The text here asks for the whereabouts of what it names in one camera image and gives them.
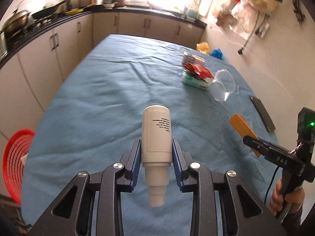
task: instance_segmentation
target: kitchen counter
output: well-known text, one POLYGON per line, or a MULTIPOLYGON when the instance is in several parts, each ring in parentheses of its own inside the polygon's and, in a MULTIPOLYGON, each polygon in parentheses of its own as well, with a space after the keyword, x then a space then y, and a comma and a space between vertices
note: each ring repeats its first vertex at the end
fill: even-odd
POLYGON ((56 26, 59 26, 67 21, 73 20, 75 18, 88 15, 91 13, 100 13, 100 12, 131 12, 131 13, 140 13, 140 14, 147 14, 147 15, 156 15, 159 17, 164 17, 164 18, 173 18, 178 21, 190 23, 196 27, 205 29, 207 26, 206 23, 196 20, 195 22, 190 22, 180 16, 180 14, 176 12, 169 12, 169 11, 159 11, 159 10, 152 10, 152 9, 146 9, 146 8, 131 8, 131 7, 124 7, 124 8, 115 8, 115 9, 105 9, 105 8, 91 8, 90 11, 85 11, 82 13, 78 13, 75 15, 70 15, 70 16, 62 16, 58 17, 54 20, 52 20, 50 23, 47 23, 44 26, 41 26, 39 28, 34 27, 30 31, 28 31, 26 34, 21 36, 21 39, 18 40, 18 42, 15 44, 14 48, 8 51, 7 55, 5 55, 1 60, 0 60, 0 69, 4 66, 4 64, 9 61, 12 56, 14 56, 19 50, 21 50, 24 46, 29 44, 31 41, 39 37, 40 35, 44 34, 45 32, 55 28, 56 26))

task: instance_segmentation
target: silver bolt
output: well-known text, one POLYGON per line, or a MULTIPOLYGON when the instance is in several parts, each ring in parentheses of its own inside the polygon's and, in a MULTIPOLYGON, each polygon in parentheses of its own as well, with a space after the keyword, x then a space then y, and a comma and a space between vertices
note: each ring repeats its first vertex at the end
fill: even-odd
POLYGON ((114 168, 116 168, 116 169, 121 169, 122 167, 123 167, 123 164, 120 162, 117 162, 114 164, 114 168))
POLYGON ((193 169, 199 169, 200 168, 200 164, 198 162, 193 162, 190 165, 193 169))
POLYGON ((235 177, 236 176, 236 172, 234 170, 228 170, 227 171, 227 175, 230 177, 235 177))
POLYGON ((80 171, 80 172, 78 173, 78 177, 86 177, 87 174, 88 174, 88 173, 87 173, 86 171, 80 171))

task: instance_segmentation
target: human hand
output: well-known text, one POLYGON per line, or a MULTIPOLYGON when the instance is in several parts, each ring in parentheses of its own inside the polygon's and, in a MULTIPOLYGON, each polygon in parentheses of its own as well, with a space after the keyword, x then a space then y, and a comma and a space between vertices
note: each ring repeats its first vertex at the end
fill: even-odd
POLYGON ((276 187, 273 189, 273 193, 270 197, 269 210, 275 216, 278 211, 282 210, 283 201, 285 199, 288 203, 293 203, 289 214, 296 213, 303 204, 305 193, 303 188, 289 193, 283 199, 282 194, 280 193, 282 189, 282 178, 279 178, 276 183, 276 187))

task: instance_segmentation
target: smartphone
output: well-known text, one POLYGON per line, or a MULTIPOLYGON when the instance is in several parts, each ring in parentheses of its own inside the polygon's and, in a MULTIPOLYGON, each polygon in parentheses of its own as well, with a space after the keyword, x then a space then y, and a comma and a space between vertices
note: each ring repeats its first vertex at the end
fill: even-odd
POLYGON ((266 127, 266 130, 268 132, 270 131, 275 131, 276 130, 276 127, 275 125, 273 124, 266 108, 264 107, 264 105, 262 104, 261 100, 256 98, 256 97, 251 97, 250 98, 252 103, 254 104, 262 122, 264 123, 265 127, 266 127))

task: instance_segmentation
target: clear plastic container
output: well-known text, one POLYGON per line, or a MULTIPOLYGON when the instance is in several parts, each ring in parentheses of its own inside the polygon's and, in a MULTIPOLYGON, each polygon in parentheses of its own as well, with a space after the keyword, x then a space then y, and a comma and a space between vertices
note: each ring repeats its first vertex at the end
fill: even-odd
POLYGON ((218 70, 210 83, 210 95, 217 101, 226 101, 235 91, 235 82, 232 75, 226 69, 218 70))

